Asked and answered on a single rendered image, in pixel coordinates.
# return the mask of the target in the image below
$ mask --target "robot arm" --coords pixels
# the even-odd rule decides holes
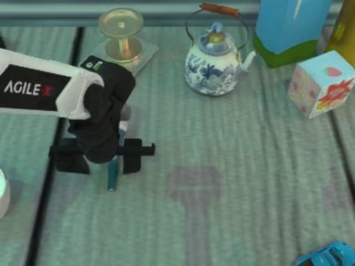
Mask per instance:
[[[69,119],[70,150],[94,163],[120,153],[120,114],[134,86],[131,72],[93,56],[75,67],[0,49],[0,111]]]

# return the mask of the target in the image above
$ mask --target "green base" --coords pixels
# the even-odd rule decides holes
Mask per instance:
[[[270,68],[277,68],[282,65],[304,61],[316,55],[317,40],[310,40],[294,46],[281,54],[275,54],[267,50],[255,34],[253,44],[257,52],[264,58]]]

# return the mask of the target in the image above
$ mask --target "metal handle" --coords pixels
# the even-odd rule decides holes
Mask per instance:
[[[186,19],[186,22],[185,22],[185,30],[186,30],[187,36],[191,39],[191,46],[194,45],[195,41],[194,41],[194,37],[192,37],[192,35],[189,31],[189,20],[191,19],[191,17],[193,17],[194,15],[196,15],[198,13],[201,13],[202,11],[208,11],[211,13],[235,17],[246,28],[246,34],[247,34],[246,41],[241,46],[237,47],[237,50],[240,50],[244,46],[246,46],[246,44],[249,41],[249,28],[248,28],[247,24],[241,19],[241,14],[238,9],[231,8],[231,7],[218,6],[216,4],[208,4],[208,3],[202,3],[200,5],[200,8],[201,8],[200,10],[195,11],[194,13],[189,15],[188,18]]]

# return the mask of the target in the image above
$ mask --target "white cup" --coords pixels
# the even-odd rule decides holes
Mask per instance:
[[[0,169],[0,219],[2,219],[10,205],[10,186]]]

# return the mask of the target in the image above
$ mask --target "blue and green container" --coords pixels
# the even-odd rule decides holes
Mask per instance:
[[[270,68],[315,55],[332,0],[261,0],[253,44]]]

